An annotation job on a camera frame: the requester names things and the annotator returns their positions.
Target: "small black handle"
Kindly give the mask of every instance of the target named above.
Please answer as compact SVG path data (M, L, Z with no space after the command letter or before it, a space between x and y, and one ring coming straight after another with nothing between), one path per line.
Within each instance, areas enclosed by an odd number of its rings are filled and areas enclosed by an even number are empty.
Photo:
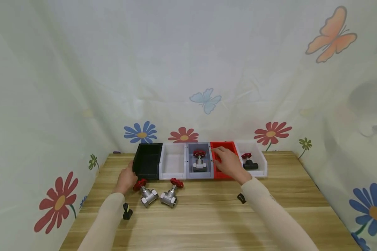
M133 215L133 211L130 209L130 206L127 203L123 204L123 220L129 220L131 218L131 215Z
M238 200L239 200L242 204L246 203L246 199L244 198L244 195L243 195L242 193L239 193L239 195L238 195Z

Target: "beige sleeve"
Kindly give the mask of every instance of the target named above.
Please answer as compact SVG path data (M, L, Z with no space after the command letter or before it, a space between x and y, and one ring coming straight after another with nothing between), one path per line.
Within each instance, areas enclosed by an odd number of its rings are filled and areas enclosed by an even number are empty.
M112 250L117 227L123 218L123 204L121 193L112 193L106 198L78 251Z
M242 185L242 190L244 198L261 217L281 250L318 250L303 228L275 201L259 180L249 180Z

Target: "black storage bin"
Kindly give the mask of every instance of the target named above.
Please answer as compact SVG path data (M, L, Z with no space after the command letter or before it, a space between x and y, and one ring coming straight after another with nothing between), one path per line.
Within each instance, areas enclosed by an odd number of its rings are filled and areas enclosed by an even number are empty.
M162 143L139 144L134 156L133 172L138 179L159 180Z

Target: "blue flower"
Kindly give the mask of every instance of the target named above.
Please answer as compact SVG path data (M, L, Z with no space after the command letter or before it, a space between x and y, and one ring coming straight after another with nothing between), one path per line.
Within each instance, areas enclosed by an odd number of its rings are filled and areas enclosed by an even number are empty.
M142 131L138 123L134 124L134 128L135 130L131 127L124 127L124 130L127 131L125 132L124 138L132 138L130 143L137 143L139 140L141 140L141 143L152 143L151 138L157 139L155 135L152 135L156 132L156 130L153 130L155 125L150 124L149 121L144 123Z
M353 189L353 193L363 203L361 204L358 201L349 200L351 207L364 214L356 217L356 223L365 226L372 220L368 233L371 236L375 236L377 234L377 184L372 183L370 185L371 196L366 188L363 188L363 192L359 188L355 188Z
M352 237L355 239L356 243L362 249L362 251L370 251L370 247L367 246L366 240L359 238L356 233L352 233Z
M85 195L80 203L80 209L82 208L82 205L84 204L85 200L87 199L88 195Z

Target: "red valve handwheel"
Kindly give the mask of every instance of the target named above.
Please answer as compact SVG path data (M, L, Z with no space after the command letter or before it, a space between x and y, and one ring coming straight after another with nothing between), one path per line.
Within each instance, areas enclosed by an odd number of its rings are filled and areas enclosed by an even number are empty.
M205 151L203 151L203 150L195 150L194 153L193 153L193 155L195 157L198 157L198 156L204 157L205 156Z
M180 180L178 180L176 178L170 179L170 183L172 183L172 185L176 185L176 187L178 187L178 188L184 187L183 182L181 182Z
M133 191L139 191L141 189L141 187L146 185L146 184L147 184L146 179L140 179L137 183L135 183L135 185L133 187Z
M242 155L242 158L243 159L246 159L246 158L251 158L251 153L245 153Z

